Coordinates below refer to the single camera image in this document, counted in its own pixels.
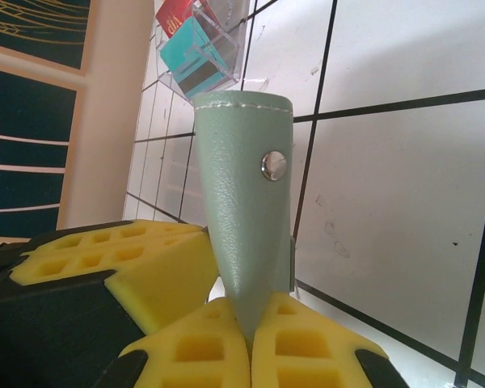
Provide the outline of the red VIP card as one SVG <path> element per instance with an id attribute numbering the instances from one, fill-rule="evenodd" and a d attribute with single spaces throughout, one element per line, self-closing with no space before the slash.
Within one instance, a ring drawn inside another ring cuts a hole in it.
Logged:
<path id="1" fill-rule="evenodd" d="M 155 18 L 167 37 L 171 38 L 183 22 L 192 16 L 192 7 L 203 5 L 204 0 L 163 0 Z"/>

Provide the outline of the teal card with magnetic stripe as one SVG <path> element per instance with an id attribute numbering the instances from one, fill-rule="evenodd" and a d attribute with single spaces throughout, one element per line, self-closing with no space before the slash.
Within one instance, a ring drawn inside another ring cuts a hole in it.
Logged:
<path id="1" fill-rule="evenodd" d="M 186 19 L 160 53 L 183 96 L 211 91 L 234 77 L 237 45 L 203 16 Z"/>

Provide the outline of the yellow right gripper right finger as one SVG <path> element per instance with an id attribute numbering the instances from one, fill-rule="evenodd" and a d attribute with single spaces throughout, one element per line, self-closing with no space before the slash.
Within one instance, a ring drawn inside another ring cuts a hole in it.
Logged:
<path id="1" fill-rule="evenodd" d="M 384 350 L 286 293 L 255 331 L 251 388 L 407 388 Z"/>

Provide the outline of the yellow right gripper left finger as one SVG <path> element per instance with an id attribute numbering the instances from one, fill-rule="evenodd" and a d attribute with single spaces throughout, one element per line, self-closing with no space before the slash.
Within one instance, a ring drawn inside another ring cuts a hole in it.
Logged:
<path id="1" fill-rule="evenodd" d="M 251 388 L 246 341 L 228 298 L 128 345 L 105 369 L 104 388 Z"/>

